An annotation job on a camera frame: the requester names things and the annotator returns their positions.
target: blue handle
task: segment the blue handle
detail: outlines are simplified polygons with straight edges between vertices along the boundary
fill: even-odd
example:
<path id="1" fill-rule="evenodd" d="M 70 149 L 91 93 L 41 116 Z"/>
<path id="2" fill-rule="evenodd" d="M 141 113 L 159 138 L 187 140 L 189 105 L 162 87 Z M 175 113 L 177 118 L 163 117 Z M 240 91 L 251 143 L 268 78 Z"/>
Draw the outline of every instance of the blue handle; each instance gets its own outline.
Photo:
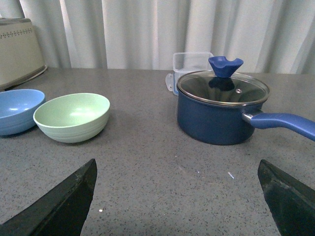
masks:
<path id="1" fill-rule="evenodd" d="M 221 78 L 230 78 L 231 75 L 244 63 L 243 60 L 239 58 L 229 61 L 223 56 L 211 57 L 208 61 L 216 76 Z"/>
<path id="2" fill-rule="evenodd" d="M 254 115 L 250 124 L 258 129 L 283 127 L 315 141 L 315 122 L 287 113 L 260 113 Z"/>

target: clear plastic container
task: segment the clear plastic container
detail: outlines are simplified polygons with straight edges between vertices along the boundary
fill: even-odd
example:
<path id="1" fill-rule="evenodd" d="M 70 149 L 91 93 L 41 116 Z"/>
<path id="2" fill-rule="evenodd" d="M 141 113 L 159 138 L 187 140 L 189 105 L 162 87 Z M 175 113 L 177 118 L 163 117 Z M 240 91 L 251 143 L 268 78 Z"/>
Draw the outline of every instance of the clear plastic container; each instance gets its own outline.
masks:
<path id="1" fill-rule="evenodd" d="M 168 74 L 165 78 L 168 90 L 178 95 L 176 84 L 181 76 L 194 71 L 211 70 L 211 65 L 208 62 L 208 58 L 210 57 L 213 57 L 210 52 L 174 53 L 174 72 L 173 74 Z"/>

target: pot lid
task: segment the pot lid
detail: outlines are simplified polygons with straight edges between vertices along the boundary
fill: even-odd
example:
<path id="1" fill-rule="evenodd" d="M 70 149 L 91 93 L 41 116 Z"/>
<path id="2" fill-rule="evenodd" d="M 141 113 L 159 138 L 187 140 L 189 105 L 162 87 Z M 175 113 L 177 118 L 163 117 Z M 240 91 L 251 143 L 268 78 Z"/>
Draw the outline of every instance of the pot lid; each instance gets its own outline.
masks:
<path id="1" fill-rule="evenodd" d="M 219 63 L 213 65 L 212 62 L 217 62 L 217 58 Z M 186 74 L 179 78 L 177 88 L 190 98 L 216 105 L 247 106 L 266 101 L 269 96 L 266 84 L 251 76 L 234 73 L 243 64 L 239 60 L 209 58 L 214 72 L 197 71 Z"/>

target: blue bowl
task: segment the blue bowl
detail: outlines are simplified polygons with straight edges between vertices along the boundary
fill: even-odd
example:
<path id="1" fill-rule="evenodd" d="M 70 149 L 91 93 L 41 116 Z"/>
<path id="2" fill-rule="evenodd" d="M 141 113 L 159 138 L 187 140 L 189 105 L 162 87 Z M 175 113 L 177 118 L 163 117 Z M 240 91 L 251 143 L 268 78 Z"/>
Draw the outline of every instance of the blue bowl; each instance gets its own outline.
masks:
<path id="1" fill-rule="evenodd" d="M 33 114 L 45 101 L 45 94 L 34 89 L 0 92 L 0 135 L 17 134 L 35 126 Z"/>

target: light green bowl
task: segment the light green bowl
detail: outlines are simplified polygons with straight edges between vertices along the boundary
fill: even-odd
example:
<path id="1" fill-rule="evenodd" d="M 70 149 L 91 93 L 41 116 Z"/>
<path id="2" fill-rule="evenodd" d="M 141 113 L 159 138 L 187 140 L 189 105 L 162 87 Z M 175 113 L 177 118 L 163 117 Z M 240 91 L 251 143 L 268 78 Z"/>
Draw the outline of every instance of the light green bowl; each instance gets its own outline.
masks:
<path id="1" fill-rule="evenodd" d="M 94 137 L 106 125 L 109 100 L 99 94 L 75 93 L 57 97 L 34 112 L 33 119 L 48 137 L 76 143 Z"/>

